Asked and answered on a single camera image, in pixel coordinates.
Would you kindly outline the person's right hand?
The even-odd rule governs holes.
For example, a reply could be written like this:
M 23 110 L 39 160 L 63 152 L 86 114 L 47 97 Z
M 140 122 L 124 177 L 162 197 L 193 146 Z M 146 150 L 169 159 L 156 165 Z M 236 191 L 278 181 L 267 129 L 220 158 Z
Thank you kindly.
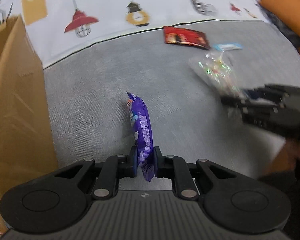
M 287 139 L 259 181 L 269 185 L 300 182 L 300 142 Z

